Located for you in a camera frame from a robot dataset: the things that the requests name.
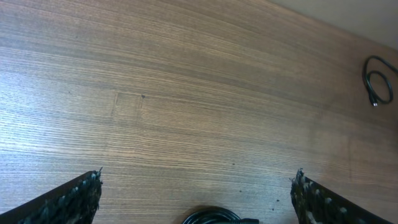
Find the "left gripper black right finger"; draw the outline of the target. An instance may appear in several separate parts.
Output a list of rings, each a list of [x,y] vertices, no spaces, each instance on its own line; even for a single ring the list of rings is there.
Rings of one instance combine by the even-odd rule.
[[[291,179],[290,197],[300,224],[391,224],[305,176]]]

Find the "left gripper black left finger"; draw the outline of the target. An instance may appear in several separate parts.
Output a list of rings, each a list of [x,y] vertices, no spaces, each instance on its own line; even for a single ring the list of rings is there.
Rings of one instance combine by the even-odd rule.
[[[92,223],[102,194],[101,170],[88,171],[1,214],[7,223]]]

